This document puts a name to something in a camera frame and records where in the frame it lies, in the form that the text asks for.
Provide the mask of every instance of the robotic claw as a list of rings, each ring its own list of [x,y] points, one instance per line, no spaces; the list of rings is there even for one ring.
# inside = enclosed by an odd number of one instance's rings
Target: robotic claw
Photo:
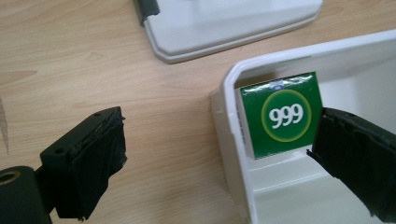
[[[41,152],[36,171],[0,171],[0,222],[50,224],[54,208],[60,218],[88,219],[127,160],[123,120],[120,107],[96,112]]]

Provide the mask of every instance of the medicine box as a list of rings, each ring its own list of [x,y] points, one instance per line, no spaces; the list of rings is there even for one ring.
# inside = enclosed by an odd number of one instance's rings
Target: medicine box
[[[316,72],[323,106],[396,133],[396,30],[247,59],[211,96],[229,191],[245,223],[382,223],[297,147],[255,159],[243,142],[236,89]]]
[[[238,88],[235,100],[255,160],[312,145],[322,108],[315,72]]]

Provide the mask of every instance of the tabletop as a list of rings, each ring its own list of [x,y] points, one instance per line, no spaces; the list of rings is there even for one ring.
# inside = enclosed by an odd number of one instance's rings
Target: tabletop
[[[85,223],[227,223],[228,191],[210,94],[238,61],[396,29],[392,0],[325,0],[298,30],[192,61],[153,54],[131,0],[0,0],[0,170],[90,114],[119,105],[128,161]],[[51,214],[54,224],[78,223]]]

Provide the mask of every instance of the wooden table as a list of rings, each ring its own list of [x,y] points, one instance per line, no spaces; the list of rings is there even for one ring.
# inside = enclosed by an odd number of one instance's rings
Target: wooden table
[[[326,0],[304,28],[169,65],[151,51],[131,0],[0,0],[0,170],[38,168],[52,142],[120,105],[129,160],[86,223],[242,223],[209,100],[227,70],[265,53],[395,28],[395,1]]]

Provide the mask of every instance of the white plastic tray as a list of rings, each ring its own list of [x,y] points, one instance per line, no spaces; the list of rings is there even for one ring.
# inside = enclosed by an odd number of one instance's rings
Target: white plastic tray
[[[234,89],[316,71],[323,106],[396,133],[396,30],[262,55],[237,63],[212,93],[224,170],[246,223],[382,223],[305,151],[254,160],[245,151]]]
[[[313,21],[322,0],[157,0],[145,21],[154,53],[180,63],[279,35]]]

